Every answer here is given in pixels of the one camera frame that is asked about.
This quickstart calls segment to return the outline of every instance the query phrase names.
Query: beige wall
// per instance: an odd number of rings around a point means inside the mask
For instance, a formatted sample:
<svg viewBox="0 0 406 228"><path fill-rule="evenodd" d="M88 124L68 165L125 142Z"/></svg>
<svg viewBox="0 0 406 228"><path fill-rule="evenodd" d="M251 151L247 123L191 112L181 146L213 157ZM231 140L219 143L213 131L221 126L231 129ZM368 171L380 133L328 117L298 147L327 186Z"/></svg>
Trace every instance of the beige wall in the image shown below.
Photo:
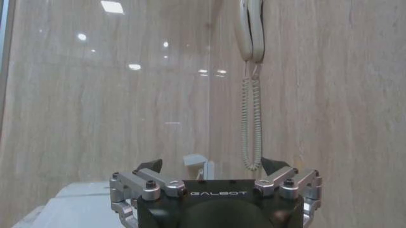
<svg viewBox="0 0 406 228"><path fill-rule="evenodd" d="M156 158L184 177L181 156L207 154L208 77L197 71L209 64L209 2L120 2L124 15L105 13L99 0L17 1L1 228L70 182L107 180Z"/></svg>
<svg viewBox="0 0 406 228"><path fill-rule="evenodd" d="M241 178L233 3L212 5L209 153ZM264 0L264 156L319 169L315 228L406 224L404 12L403 0Z"/></svg>
<svg viewBox="0 0 406 228"><path fill-rule="evenodd" d="M124 15L100 1L17 1L1 228L65 184L159 157L180 177L192 152L209 155L220 178L264 175L241 165L235 1L120 2ZM402 0L264 0L264 156L320 170L318 228L406 223L404 11Z"/></svg>

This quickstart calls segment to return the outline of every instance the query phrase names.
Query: bolt head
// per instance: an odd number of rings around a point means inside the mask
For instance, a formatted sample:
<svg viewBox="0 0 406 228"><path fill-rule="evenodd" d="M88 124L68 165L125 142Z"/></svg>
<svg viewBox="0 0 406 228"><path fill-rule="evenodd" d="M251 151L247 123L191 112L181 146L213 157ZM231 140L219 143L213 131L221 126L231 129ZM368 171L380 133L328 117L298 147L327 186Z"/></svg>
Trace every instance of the bolt head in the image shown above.
<svg viewBox="0 0 406 228"><path fill-rule="evenodd" d="M291 179L291 178L285 179L285 181L284 181L283 184L284 184L284 186L288 186L288 187L294 186L294 181L292 181L292 179Z"/></svg>
<svg viewBox="0 0 406 228"><path fill-rule="evenodd" d="M156 182L149 180L145 183L145 189L155 189L156 188Z"/></svg>

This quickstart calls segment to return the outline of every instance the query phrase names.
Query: wall-mounted telephone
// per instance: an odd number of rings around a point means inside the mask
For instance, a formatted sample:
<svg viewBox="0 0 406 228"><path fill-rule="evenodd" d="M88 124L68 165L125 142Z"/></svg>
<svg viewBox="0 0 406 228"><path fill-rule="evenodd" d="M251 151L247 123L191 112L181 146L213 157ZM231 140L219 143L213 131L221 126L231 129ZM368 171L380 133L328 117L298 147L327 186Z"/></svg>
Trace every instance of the wall-mounted telephone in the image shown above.
<svg viewBox="0 0 406 228"><path fill-rule="evenodd" d="M261 158L261 120L260 120L260 86L259 69L264 55L264 35L261 24L263 0L239 0L235 18L235 37L239 45L240 56L245 61L244 77L241 81L241 118L240 141L241 157L245 168L255 171L260 167ZM247 62L255 63L253 72L247 75ZM253 104L253 162L248 157L248 89L252 86Z"/></svg>

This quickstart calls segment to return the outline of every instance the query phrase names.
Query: robotic hand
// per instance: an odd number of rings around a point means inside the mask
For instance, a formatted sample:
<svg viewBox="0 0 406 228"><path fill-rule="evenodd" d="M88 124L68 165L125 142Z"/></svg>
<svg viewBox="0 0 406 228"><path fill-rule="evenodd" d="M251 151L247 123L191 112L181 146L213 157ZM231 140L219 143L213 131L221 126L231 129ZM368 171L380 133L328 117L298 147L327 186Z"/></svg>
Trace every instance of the robotic hand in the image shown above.
<svg viewBox="0 0 406 228"><path fill-rule="evenodd" d="M156 160L112 175L111 207L125 228L310 226L320 207L316 170L299 172L287 163L261 158L264 179L181 181L159 173L161 164Z"/></svg>

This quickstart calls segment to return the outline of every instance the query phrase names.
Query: telephone handset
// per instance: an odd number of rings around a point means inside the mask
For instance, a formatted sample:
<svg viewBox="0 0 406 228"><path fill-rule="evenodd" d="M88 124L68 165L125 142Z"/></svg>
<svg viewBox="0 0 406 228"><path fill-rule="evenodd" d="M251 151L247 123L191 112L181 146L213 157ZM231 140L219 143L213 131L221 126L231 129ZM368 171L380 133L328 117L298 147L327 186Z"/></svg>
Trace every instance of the telephone handset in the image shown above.
<svg viewBox="0 0 406 228"><path fill-rule="evenodd" d="M235 37L240 50L240 57L247 62L252 61L255 69L248 77L244 74L241 80L241 118L240 118L240 141L241 158L245 168L251 171L260 167L261 158L261 119L260 119L260 86L257 69L264 55L264 35L261 25L261 4L263 0L239 0L237 13L235 18ZM248 158L248 88L252 86L253 104L253 162Z"/></svg>
<svg viewBox="0 0 406 228"><path fill-rule="evenodd" d="M261 61L264 55L264 34L261 27L263 0L240 0L235 20L235 37L244 61Z"/></svg>

